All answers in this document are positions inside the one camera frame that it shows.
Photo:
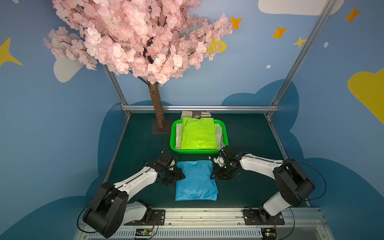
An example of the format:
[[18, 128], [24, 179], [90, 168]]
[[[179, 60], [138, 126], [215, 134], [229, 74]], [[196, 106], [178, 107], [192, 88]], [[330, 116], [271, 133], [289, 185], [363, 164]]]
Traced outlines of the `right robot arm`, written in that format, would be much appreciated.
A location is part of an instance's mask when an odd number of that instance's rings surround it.
[[230, 146], [219, 151], [219, 157], [214, 160], [211, 179], [229, 180], [239, 169], [267, 176], [277, 184], [278, 192], [258, 208], [258, 217], [263, 223], [289, 207], [300, 206], [316, 189], [315, 183], [298, 161], [272, 160], [250, 153], [235, 153]]

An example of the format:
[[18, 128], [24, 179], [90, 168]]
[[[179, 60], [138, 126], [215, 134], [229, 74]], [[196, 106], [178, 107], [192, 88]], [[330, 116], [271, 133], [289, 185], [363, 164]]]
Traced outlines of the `lime green raincoat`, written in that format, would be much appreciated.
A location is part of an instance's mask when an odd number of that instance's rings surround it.
[[213, 150], [218, 147], [216, 124], [213, 118], [182, 119], [182, 150]]

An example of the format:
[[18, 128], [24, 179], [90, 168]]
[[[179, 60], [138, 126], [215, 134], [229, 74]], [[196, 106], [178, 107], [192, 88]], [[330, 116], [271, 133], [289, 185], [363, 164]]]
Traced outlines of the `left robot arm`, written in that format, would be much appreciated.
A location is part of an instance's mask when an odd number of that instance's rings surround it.
[[130, 204], [130, 199], [157, 181], [169, 186], [185, 178], [174, 156], [162, 152], [157, 160], [145, 165], [131, 177], [114, 184], [103, 183], [94, 199], [79, 214], [77, 227], [83, 233], [99, 233], [109, 238], [121, 225], [159, 226], [151, 205], [142, 200]]

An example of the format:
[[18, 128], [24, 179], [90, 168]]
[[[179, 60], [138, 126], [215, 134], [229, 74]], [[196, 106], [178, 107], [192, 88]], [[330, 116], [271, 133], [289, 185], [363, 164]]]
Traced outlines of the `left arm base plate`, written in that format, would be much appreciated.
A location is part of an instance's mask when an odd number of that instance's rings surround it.
[[166, 210], [155, 209], [146, 212], [141, 220], [124, 223], [124, 226], [151, 226], [155, 222], [157, 225], [163, 226], [165, 223]]

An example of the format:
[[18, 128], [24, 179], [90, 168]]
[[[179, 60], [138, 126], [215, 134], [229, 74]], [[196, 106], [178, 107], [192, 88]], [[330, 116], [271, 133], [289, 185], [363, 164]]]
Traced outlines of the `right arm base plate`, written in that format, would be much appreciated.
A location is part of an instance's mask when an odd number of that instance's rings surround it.
[[285, 225], [285, 221], [282, 213], [278, 213], [276, 216], [270, 216], [264, 210], [245, 208], [243, 210], [243, 216], [246, 226], [282, 226]]

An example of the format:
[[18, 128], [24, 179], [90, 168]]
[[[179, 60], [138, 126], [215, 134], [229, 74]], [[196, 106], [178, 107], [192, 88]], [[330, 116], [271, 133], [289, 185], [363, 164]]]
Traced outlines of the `blue raincoat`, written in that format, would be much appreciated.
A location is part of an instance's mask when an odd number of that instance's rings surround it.
[[176, 183], [175, 201], [216, 201], [219, 191], [216, 181], [211, 179], [213, 163], [209, 160], [178, 162], [185, 175]]

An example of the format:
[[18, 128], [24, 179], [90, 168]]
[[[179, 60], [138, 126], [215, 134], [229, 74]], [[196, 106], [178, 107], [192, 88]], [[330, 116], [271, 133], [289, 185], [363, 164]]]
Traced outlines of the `green plastic basket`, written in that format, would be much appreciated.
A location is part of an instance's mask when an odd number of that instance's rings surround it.
[[228, 134], [227, 134], [227, 128], [225, 124], [217, 119], [214, 119], [214, 122], [216, 126], [220, 126], [222, 130], [222, 134], [219, 138], [217, 138], [217, 143], [218, 147], [213, 150], [181, 150], [176, 147], [177, 143], [179, 144], [181, 140], [177, 140], [177, 137], [181, 138], [182, 135], [182, 130], [179, 125], [182, 124], [182, 120], [176, 120], [172, 123], [172, 128], [171, 128], [171, 137], [170, 137], [170, 148], [179, 153], [179, 154], [196, 154], [196, 155], [209, 155], [209, 154], [218, 154], [220, 149], [222, 149], [225, 146], [229, 145], [229, 140], [228, 140]]

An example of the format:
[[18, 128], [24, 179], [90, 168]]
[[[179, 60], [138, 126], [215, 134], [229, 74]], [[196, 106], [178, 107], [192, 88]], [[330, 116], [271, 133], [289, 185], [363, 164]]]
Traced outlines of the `white raincoat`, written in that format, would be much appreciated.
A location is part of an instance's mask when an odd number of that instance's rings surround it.
[[[225, 146], [224, 137], [223, 137], [223, 129], [219, 124], [215, 124], [216, 126], [216, 138], [217, 138], [217, 147], [216, 150], [220, 150]], [[175, 149], [181, 149], [181, 140], [182, 140], [182, 123], [176, 125], [176, 136], [175, 136]]]

